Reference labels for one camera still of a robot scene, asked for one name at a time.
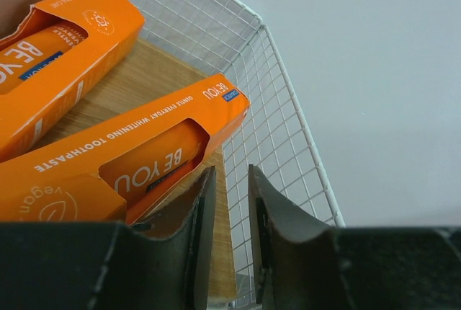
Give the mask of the orange toothpaste box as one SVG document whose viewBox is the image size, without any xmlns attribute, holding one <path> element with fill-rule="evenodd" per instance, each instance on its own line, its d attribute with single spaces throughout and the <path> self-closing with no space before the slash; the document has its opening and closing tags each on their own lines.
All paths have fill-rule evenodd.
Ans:
<svg viewBox="0 0 461 310">
<path fill-rule="evenodd" d="M 1 160 L 28 152 L 132 49 L 129 0 L 42 0 L 1 39 Z"/>
</svg>

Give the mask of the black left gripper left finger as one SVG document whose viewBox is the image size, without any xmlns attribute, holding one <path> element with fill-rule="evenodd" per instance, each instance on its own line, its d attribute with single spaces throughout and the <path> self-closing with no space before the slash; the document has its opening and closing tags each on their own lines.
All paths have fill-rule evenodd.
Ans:
<svg viewBox="0 0 461 310">
<path fill-rule="evenodd" d="M 3 223 L 3 309 L 205 309 L 216 170 L 142 223 Z"/>
</svg>

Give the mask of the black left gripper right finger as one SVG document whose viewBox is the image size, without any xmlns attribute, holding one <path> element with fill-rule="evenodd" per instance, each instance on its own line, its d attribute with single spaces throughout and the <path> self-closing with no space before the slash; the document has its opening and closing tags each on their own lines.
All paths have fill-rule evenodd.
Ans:
<svg viewBox="0 0 461 310">
<path fill-rule="evenodd" d="M 264 309 L 460 307 L 458 227 L 333 227 L 254 165 L 248 196 L 255 298 Z"/>
</svg>

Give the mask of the orange box front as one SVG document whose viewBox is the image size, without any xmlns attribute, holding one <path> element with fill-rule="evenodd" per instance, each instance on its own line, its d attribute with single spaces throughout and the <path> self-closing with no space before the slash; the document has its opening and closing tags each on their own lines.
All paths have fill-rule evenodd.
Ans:
<svg viewBox="0 0 461 310">
<path fill-rule="evenodd" d="M 134 223 L 232 135 L 249 105 L 216 74 L 6 161 L 1 219 Z"/>
</svg>

